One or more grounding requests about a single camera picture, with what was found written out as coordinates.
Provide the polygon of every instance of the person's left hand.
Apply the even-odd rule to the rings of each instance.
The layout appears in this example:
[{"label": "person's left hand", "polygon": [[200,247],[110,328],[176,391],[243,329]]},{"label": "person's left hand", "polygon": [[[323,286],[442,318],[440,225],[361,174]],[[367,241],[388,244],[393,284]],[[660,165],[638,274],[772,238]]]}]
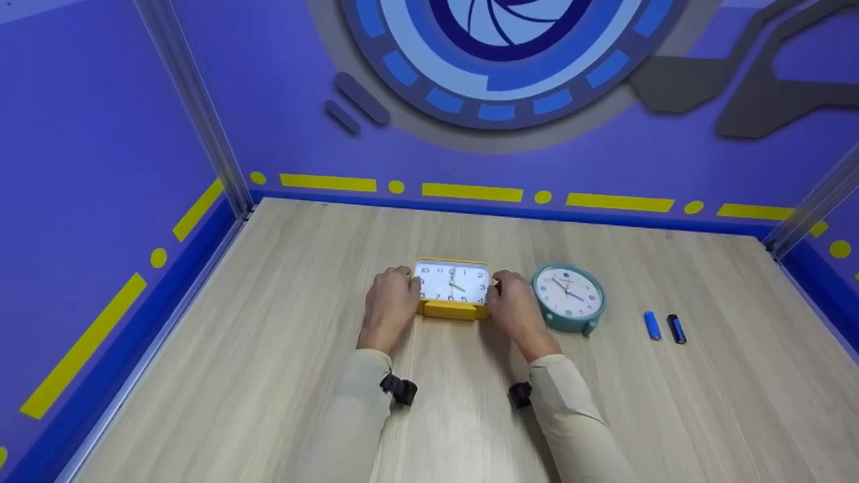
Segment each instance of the person's left hand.
[{"label": "person's left hand", "polygon": [[364,323],[358,349],[376,349],[390,355],[400,335],[415,318],[420,303],[421,279],[409,279],[407,266],[388,268],[375,276],[367,292]]}]

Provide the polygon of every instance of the yellow alarm clock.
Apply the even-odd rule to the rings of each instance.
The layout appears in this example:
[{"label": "yellow alarm clock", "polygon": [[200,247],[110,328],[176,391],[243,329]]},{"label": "yellow alarm clock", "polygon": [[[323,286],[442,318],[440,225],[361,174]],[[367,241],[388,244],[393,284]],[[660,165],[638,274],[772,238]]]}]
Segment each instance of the yellow alarm clock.
[{"label": "yellow alarm clock", "polygon": [[491,284],[489,265],[479,261],[421,258],[415,262],[421,278],[417,312],[427,317],[473,321],[489,316],[486,291]]}]

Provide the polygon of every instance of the sleeve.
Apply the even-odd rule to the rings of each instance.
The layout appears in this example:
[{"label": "sleeve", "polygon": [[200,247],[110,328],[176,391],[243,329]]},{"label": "sleeve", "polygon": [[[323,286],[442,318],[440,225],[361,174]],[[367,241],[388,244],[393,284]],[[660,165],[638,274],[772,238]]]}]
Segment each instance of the sleeve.
[{"label": "sleeve", "polygon": [[391,371],[391,358],[358,349],[334,389],[310,453],[299,471],[301,483],[357,483],[373,473],[379,437],[391,413],[392,396],[379,383]]},{"label": "sleeve", "polygon": [[639,479],[591,401],[572,361],[553,354],[531,362],[531,403],[564,483]]}]

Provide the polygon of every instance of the wooden table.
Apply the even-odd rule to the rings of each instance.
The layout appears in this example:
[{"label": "wooden table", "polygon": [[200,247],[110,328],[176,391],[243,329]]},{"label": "wooden table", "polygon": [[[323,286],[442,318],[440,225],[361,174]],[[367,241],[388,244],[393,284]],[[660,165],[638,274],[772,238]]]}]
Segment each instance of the wooden table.
[{"label": "wooden table", "polygon": [[[600,326],[557,336],[645,481],[859,478],[859,373],[752,238],[267,199],[77,480],[292,481],[373,275],[418,256],[593,273]],[[557,478],[505,398],[524,361],[490,321],[419,316],[394,361],[420,390],[388,420],[373,481]]]}]

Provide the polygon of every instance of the clock dial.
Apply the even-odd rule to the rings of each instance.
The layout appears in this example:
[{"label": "clock dial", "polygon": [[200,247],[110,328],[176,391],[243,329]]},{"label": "clock dial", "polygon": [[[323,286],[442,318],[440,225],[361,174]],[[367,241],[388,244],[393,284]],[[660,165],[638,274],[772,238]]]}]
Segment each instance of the clock dial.
[{"label": "clock dial", "polygon": [[540,301],[568,319],[589,319],[602,307],[602,295],[593,282],[578,272],[547,268],[534,281]]},{"label": "clock dial", "polygon": [[446,260],[419,260],[415,275],[421,278],[421,298],[463,303],[485,303],[489,267]]}]

